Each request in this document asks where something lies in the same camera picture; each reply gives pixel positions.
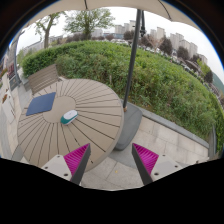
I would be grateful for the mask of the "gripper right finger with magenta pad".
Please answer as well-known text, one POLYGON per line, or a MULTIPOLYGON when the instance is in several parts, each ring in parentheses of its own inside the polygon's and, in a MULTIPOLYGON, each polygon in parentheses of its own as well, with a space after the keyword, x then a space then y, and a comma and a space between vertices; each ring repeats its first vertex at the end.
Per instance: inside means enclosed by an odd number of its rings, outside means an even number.
POLYGON ((168 155, 159 155, 136 143, 132 144, 132 155, 143 185, 148 185, 182 169, 182 166, 168 155))

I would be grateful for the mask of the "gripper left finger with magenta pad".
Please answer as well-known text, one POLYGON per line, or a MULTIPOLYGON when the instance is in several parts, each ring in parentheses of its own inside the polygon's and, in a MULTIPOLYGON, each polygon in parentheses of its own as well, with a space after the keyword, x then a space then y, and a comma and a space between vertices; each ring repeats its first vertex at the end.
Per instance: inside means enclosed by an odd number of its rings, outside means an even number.
POLYGON ((65 156, 55 155, 42 169, 79 185, 91 154, 90 144, 83 145, 65 156))

